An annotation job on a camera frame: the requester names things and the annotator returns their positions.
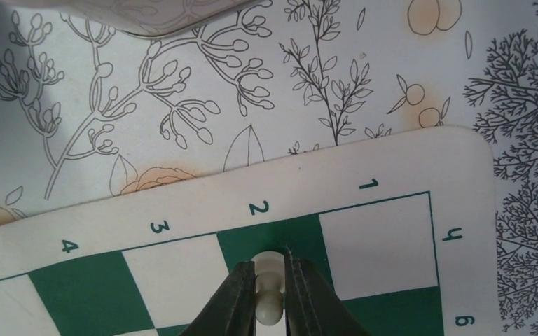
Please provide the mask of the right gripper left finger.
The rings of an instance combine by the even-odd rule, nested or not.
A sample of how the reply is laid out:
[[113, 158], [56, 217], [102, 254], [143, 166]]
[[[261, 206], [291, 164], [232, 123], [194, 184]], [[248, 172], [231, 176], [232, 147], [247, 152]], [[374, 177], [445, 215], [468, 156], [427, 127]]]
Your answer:
[[254, 262], [239, 262], [181, 334], [183, 336], [254, 335], [255, 308]]

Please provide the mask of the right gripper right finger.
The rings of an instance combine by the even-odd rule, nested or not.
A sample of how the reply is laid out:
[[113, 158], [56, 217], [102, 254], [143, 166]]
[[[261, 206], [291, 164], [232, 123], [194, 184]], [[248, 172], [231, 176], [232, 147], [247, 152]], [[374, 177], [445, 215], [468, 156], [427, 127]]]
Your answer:
[[284, 254], [287, 335], [370, 335], [330, 287], [317, 266], [290, 248]]

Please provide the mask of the white pawn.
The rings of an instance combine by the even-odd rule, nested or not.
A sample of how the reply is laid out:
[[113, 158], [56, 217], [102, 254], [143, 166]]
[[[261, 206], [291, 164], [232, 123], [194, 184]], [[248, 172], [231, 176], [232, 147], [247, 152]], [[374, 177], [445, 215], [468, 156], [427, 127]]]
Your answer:
[[264, 326], [274, 326], [284, 314], [285, 262], [276, 251], [263, 251], [255, 255], [256, 320]]

